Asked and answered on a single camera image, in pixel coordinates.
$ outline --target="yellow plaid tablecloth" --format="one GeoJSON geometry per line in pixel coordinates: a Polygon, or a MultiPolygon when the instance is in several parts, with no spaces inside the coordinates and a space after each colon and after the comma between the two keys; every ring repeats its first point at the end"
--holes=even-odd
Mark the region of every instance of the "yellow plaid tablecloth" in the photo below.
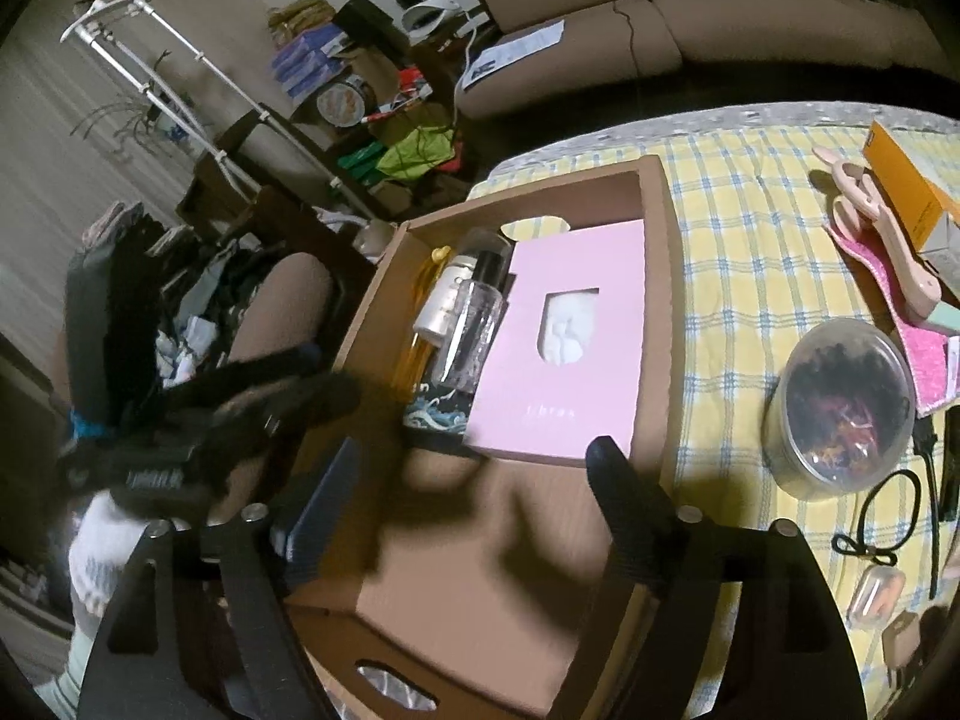
{"type": "MultiPolygon", "coordinates": [[[[824,222],[827,196],[810,172],[821,170],[813,146],[830,146],[863,161],[867,131],[860,127],[756,127],[678,136],[627,148],[591,151],[525,167],[477,185],[472,197],[551,175],[656,154],[664,163],[683,235],[686,279],[686,365],[683,434],[675,478],[677,503],[700,507],[716,521],[765,529],[777,517],[800,525],[846,615],[867,562],[830,550],[834,533],[853,533],[864,494],[808,504],[774,483],[761,450],[766,404],[797,341],[825,319],[858,317],[889,331],[892,323],[866,269],[842,259],[824,222]]],[[[960,136],[905,134],[960,194],[960,136]]],[[[943,435],[943,415],[935,415],[943,435]]],[[[937,445],[938,479],[943,443],[937,445]]],[[[923,461],[901,461],[925,479],[923,461]]],[[[913,488],[904,478],[887,485],[867,522],[871,543],[889,544],[906,533],[913,488]]],[[[926,485],[920,522],[899,551],[907,577],[901,608],[928,605],[930,536],[926,485]]],[[[941,527],[941,557],[952,541],[941,527]]],[[[941,583],[938,601],[955,583],[941,583]]],[[[736,618],[736,589],[717,617],[698,688],[688,713],[713,702],[736,618]]],[[[890,697],[880,632],[851,631],[867,707],[876,714],[890,697]]]]}

